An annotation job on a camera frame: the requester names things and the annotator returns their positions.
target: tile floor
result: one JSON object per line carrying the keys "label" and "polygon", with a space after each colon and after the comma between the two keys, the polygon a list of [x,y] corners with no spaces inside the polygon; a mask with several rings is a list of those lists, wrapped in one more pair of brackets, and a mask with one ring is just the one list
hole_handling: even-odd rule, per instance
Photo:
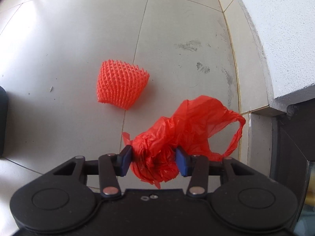
{"label": "tile floor", "polygon": [[[99,68],[108,59],[150,73],[124,124],[122,109],[96,100]],[[209,95],[239,111],[218,0],[2,0],[0,85],[10,99],[4,157],[39,173],[75,155],[97,159],[118,153],[122,130],[133,138],[160,116],[171,116],[184,99]],[[229,125],[209,139],[211,149],[224,152],[237,127]],[[238,158],[238,150],[233,156]],[[0,177],[14,187],[1,192],[1,208],[17,188],[39,176],[8,160],[0,159]],[[186,188],[188,180],[177,177],[162,187]],[[119,182],[122,190],[153,187],[131,171]],[[210,190],[219,185],[217,178],[209,182]],[[97,178],[89,177],[88,185],[98,187]],[[16,226],[7,213],[0,212],[8,217],[0,232],[9,235]]]}

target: screw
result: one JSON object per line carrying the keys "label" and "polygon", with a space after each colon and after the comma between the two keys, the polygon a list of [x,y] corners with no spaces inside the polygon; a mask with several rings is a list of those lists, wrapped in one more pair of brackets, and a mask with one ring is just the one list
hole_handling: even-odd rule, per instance
{"label": "screw", "polygon": [[106,194],[106,195],[115,195],[118,192],[119,192],[119,190],[116,187],[113,187],[113,186],[108,186],[108,187],[105,187],[103,189],[103,193]]}
{"label": "screw", "polygon": [[190,187],[189,192],[193,195],[200,195],[205,192],[205,189],[200,186],[194,186],[194,187]]}
{"label": "screw", "polygon": [[157,199],[157,198],[158,198],[158,195],[151,194],[151,195],[150,195],[150,198],[151,198],[151,199]]}
{"label": "screw", "polygon": [[148,196],[141,196],[141,200],[148,201],[150,198]]}

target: crumpled plastic bag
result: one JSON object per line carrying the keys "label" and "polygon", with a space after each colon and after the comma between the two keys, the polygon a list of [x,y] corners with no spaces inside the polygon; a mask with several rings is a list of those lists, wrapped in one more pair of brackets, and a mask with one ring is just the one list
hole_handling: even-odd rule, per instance
{"label": "crumpled plastic bag", "polygon": [[[240,126],[226,152],[222,155],[211,152],[208,138],[235,121],[239,121]],[[130,140],[126,132],[122,136],[125,145],[133,147],[133,173],[141,181],[160,188],[160,182],[167,182],[179,173],[173,151],[177,146],[182,146],[189,155],[199,154],[211,161],[221,161],[237,148],[245,122],[245,118],[228,110],[219,100],[199,96],[183,101],[170,118],[161,117],[134,140]]]}

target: red object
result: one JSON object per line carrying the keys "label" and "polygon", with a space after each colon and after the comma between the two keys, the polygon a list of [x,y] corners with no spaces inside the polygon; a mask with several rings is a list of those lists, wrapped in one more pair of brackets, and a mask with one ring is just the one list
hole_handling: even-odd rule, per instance
{"label": "red object", "polygon": [[102,63],[97,80],[97,100],[128,110],[147,85],[150,75],[143,68],[126,62]]}
{"label": "red object", "polygon": [[[235,121],[239,121],[240,126],[226,152],[212,153],[208,138]],[[189,155],[201,154],[211,161],[221,161],[237,148],[245,122],[240,114],[228,110],[219,100],[200,96],[183,101],[171,118],[161,117],[134,140],[130,140],[126,132],[122,136],[125,145],[133,147],[133,173],[141,181],[160,188],[160,182],[178,175],[173,149],[180,145]]]}

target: white textured wall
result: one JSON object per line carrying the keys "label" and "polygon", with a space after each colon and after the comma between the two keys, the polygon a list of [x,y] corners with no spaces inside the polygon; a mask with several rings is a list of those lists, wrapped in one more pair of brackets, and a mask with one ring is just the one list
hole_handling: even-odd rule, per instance
{"label": "white textured wall", "polygon": [[290,93],[302,90],[294,102],[315,98],[310,87],[315,83],[315,0],[242,1],[262,42],[274,97],[286,95],[288,101]]}

